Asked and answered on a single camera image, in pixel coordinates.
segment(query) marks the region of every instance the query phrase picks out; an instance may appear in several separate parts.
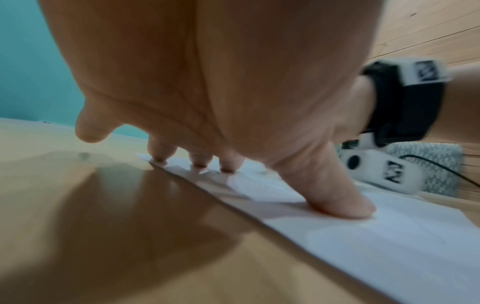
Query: gray fabric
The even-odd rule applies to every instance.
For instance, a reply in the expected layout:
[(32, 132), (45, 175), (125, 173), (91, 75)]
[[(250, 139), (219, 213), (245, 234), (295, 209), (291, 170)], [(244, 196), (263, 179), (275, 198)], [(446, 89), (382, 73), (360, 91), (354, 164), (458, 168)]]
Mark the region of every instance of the gray fabric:
[[(341, 146), (335, 147), (337, 154), (341, 154)], [(460, 172), (463, 160), (462, 147), (456, 144), (404, 142), (395, 143), (387, 147), (387, 153), (396, 157), (406, 154), (421, 156), (437, 162), (455, 172)], [(446, 196), (457, 197), (459, 178), (429, 162), (417, 158), (408, 158), (407, 161), (418, 164), (425, 173), (423, 191)]]

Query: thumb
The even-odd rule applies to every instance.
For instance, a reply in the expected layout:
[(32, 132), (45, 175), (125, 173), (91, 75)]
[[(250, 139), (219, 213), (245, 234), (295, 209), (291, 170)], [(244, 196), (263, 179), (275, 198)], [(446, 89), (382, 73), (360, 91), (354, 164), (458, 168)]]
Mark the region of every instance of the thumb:
[(75, 123), (75, 135), (82, 141), (96, 143), (107, 138), (116, 128), (121, 126), (120, 121), (105, 115), (85, 101)]
[(332, 143), (299, 153), (273, 167), (315, 209), (334, 216), (364, 218), (376, 208), (361, 195), (340, 163)]

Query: wooden paneling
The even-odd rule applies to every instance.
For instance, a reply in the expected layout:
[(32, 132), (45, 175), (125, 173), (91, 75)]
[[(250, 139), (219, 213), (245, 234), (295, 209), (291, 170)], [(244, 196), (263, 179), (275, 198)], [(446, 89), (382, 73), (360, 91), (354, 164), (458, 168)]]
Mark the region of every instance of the wooden paneling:
[[(405, 56), (435, 57), (451, 66), (480, 61), (480, 0), (391, 0), (370, 60)], [(480, 183), (480, 144), (459, 144), (461, 173)], [(464, 180), (458, 195), (480, 202), (480, 189)]]

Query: wooden table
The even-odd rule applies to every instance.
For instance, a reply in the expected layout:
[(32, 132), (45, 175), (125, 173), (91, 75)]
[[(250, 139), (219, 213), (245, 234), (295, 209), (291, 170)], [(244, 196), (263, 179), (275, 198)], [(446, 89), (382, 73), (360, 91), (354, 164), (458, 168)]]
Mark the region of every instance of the wooden table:
[(392, 303), (153, 169), (144, 139), (1, 119), (0, 143), (0, 303)]

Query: teal wall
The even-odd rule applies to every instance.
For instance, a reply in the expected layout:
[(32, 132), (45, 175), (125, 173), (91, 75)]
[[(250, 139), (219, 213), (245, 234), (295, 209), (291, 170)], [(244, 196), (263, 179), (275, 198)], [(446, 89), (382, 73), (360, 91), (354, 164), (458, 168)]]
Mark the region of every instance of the teal wall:
[(83, 103), (36, 0), (0, 0), (0, 117), (73, 126)]

